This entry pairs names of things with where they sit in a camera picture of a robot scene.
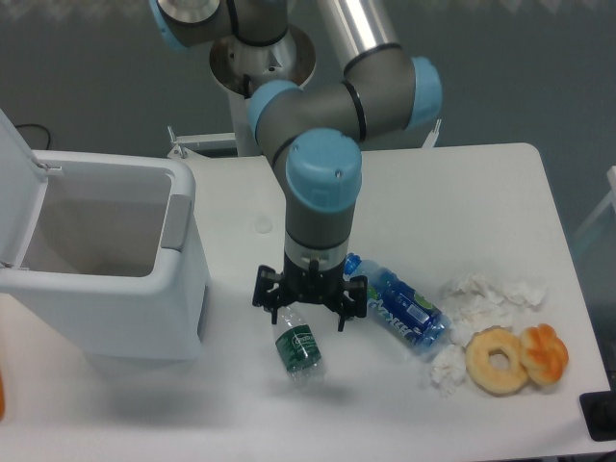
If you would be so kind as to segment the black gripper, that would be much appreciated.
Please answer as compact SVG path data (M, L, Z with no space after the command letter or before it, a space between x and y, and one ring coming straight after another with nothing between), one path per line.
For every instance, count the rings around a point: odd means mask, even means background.
M303 258L286 249L283 272L261 265L257 269L252 305L270 314L272 325L278 311L295 302L323 305L338 316L337 330L346 322L367 316L368 278L364 275L343 278L345 257L334 254L325 259L323 252Z

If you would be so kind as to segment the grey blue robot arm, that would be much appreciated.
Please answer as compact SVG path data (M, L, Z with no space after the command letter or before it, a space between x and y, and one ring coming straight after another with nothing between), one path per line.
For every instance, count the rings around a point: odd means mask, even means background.
M344 261L362 183L359 145L433 120L443 100L434 65L402 49L381 1L321 1L342 69L340 83L307 90L311 40L284 1L154 1L172 45L211 45L218 82L244 102L244 118L286 199L284 266L258 268L252 302L272 316L295 302L341 321L367 312L365 277Z

